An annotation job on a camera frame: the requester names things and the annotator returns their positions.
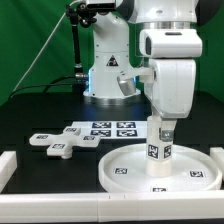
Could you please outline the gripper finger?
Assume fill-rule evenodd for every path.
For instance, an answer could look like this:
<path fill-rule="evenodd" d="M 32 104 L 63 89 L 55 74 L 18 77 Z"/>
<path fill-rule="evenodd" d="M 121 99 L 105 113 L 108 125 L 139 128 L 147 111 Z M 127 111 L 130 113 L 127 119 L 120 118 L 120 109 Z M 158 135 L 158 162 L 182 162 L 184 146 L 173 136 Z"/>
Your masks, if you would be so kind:
<path fill-rule="evenodd" d="M 159 138 L 163 142 L 172 142 L 174 139 L 174 130 L 176 119 L 163 119 L 159 128 Z"/>

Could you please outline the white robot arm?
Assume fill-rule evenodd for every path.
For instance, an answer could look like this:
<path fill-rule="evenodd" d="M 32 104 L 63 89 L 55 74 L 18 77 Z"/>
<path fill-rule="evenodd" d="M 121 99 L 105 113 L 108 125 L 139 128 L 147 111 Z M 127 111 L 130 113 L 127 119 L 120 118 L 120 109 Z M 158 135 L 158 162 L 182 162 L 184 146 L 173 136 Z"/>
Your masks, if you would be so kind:
<path fill-rule="evenodd" d="M 221 0 L 85 0 L 94 35 L 90 98 L 126 100 L 144 83 L 150 101 L 149 143 L 172 142 L 176 122 L 189 115 L 203 43 L 192 28 Z"/>

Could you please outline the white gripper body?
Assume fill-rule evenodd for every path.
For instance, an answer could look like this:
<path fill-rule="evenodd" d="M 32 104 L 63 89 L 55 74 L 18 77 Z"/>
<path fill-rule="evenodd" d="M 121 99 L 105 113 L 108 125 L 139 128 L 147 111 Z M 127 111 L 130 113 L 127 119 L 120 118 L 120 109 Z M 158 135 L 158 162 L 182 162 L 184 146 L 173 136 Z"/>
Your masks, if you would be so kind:
<path fill-rule="evenodd" d="M 163 119 L 186 118 L 191 110 L 196 77 L 193 59 L 148 59 L 144 94 L 153 115 Z"/>

